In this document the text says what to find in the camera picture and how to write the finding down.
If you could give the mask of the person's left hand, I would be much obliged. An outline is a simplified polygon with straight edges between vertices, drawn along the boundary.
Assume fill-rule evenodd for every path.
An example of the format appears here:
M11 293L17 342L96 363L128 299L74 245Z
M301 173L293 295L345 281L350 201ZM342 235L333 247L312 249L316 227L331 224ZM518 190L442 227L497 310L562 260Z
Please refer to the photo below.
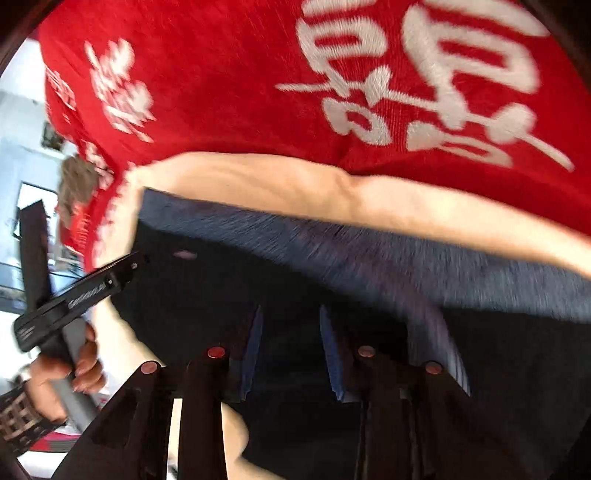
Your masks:
M67 379L70 374L74 374L73 392L97 393L106 384L103 366L98 359L96 333L89 323L86 324L85 343L79 351L75 369L43 354L30 365L30 379L25 383L25 389L36 411L53 423L64 423L67 413L52 383Z

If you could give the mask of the patterned sleeve left forearm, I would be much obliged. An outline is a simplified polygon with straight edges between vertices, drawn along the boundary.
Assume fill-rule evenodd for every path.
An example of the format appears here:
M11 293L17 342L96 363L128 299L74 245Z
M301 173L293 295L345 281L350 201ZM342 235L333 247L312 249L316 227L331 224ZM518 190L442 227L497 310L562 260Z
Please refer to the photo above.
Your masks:
M67 421L67 413L49 380L15 383L1 395L1 438L20 456Z

